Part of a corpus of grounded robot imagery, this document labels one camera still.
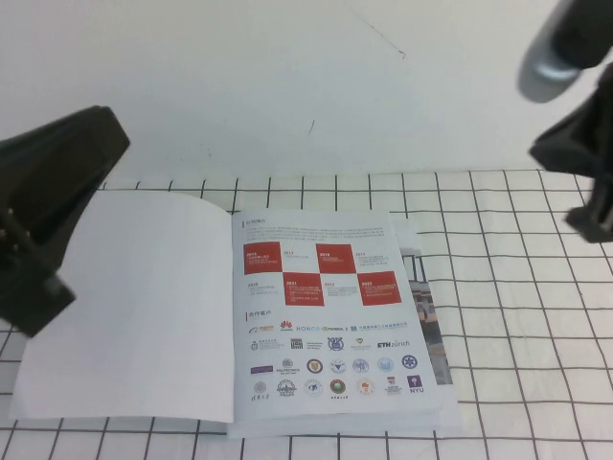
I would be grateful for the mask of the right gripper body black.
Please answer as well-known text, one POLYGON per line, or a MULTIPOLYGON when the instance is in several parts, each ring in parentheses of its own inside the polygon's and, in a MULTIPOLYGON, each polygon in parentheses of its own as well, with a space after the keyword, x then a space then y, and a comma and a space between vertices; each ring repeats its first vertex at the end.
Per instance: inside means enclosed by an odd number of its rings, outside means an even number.
POLYGON ((612 176, 597 177, 587 203, 571 209, 565 220, 589 243, 612 242, 612 176))

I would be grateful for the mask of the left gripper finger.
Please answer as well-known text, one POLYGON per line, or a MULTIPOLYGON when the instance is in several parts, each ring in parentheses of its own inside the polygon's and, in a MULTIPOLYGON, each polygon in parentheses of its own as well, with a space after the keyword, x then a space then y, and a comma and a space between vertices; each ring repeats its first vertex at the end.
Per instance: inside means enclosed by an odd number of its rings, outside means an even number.
POLYGON ((130 146, 94 105, 1 141, 1 251, 59 269, 93 194, 130 146))

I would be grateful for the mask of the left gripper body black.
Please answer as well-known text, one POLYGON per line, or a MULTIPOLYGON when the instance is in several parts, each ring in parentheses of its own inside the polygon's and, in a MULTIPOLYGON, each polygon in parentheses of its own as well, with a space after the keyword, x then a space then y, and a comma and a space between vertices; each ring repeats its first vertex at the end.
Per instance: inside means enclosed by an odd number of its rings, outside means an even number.
POLYGON ((1 258, 1 318, 34 337, 76 299, 57 273, 31 257, 1 258))

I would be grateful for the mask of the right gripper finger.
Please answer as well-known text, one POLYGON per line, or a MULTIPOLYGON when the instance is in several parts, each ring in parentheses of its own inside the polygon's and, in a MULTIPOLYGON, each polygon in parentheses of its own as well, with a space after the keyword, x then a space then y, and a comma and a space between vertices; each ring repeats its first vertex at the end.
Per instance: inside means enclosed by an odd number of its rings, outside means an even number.
POLYGON ((591 96, 533 143, 530 156, 546 171, 612 176, 612 66, 591 96))

